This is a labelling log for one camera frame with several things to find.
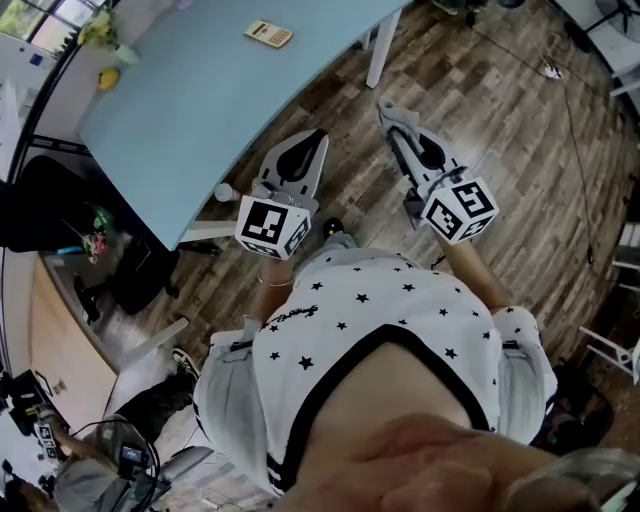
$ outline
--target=wooden cabinet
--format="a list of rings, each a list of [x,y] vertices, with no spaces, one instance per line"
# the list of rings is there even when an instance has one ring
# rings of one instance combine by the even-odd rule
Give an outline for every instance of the wooden cabinet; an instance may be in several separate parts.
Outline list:
[[[78,325],[39,257],[29,328],[31,369],[57,390],[52,401],[71,428],[101,420],[116,373]]]

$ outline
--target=yellow object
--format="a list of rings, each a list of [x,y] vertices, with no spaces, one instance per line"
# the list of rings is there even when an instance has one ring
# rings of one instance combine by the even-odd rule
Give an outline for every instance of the yellow object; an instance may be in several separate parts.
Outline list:
[[[120,71],[117,68],[107,68],[98,77],[98,89],[110,91],[116,86],[118,80],[120,80]]]

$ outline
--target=black star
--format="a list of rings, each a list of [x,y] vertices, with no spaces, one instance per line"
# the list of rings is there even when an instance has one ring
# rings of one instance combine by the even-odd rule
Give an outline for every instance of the black star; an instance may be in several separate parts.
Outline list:
[[[307,371],[307,368],[309,368],[309,366],[313,366],[310,357],[303,357],[298,364],[304,368],[305,372]]]

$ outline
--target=black pants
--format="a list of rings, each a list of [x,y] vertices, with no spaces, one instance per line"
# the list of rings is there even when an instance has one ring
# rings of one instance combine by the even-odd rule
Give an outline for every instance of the black pants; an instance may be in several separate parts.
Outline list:
[[[169,418],[193,403],[195,385],[192,375],[179,371],[164,382],[138,393],[116,414],[130,421],[140,435],[153,444]]]

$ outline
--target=white chair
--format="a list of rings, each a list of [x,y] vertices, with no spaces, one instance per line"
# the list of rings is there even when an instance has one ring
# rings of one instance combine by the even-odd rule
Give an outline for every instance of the white chair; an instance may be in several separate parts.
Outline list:
[[[610,362],[612,365],[620,368],[623,372],[629,374],[631,378],[633,378],[633,383],[637,384],[638,380],[640,380],[640,340],[636,343],[633,351],[622,348],[616,343],[609,341],[606,338],[603,338],[599,334],[596,334],[593,331],[590,331],[586,327],[578,327],[578,330],[587,336],[590,336],[593,339],[596,339],[606,345],[607,347],[613,349],[613,354],[609,355],[603,352],[602,350],[595,348],[593,345],[587,345],[587,348],[591,350],[593,353],[599,355],[606,361]]]

